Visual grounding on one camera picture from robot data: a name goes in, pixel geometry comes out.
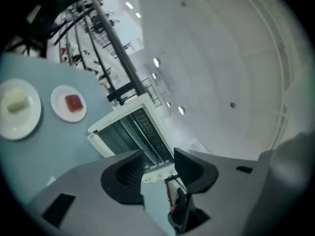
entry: ceiling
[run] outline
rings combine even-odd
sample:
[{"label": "ceiling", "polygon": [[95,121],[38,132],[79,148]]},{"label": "ceiling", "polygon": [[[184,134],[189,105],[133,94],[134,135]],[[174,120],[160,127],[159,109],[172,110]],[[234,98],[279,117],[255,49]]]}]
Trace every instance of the ceiling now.
[{"label": "ceiling", "polygon": [[115,1],[141,27],[141,62],[166,86],[171,116],[209,151],[255,159],[277,145],[288,120],[284,93],[310,56],[281,0]]}]

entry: ceiling light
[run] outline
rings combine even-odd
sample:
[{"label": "ceiling light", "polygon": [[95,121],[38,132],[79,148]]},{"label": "ceiling light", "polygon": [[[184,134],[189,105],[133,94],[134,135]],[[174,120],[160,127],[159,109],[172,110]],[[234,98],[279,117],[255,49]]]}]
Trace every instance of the ceiling light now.
[{"label": "ceiling light", "polygon": [[185,113],[185,108],[183,107],[178,107],[179,112],[181,112],[181,114],[183,115]]},{"label": "ceiling light", "polygon": [[131,3],[130,3],[130,2],[126,2],[125,4],[129,7],[129,9],[130,9],[130,10],[132,10],[132,9],[133,9],[133,6],[131,5]]},{"label": "ceiling light", "polygon": [[154,65],[156,65],[156,67],[159,67],[159,59],[154,58],[153,62],[154,62]]}]

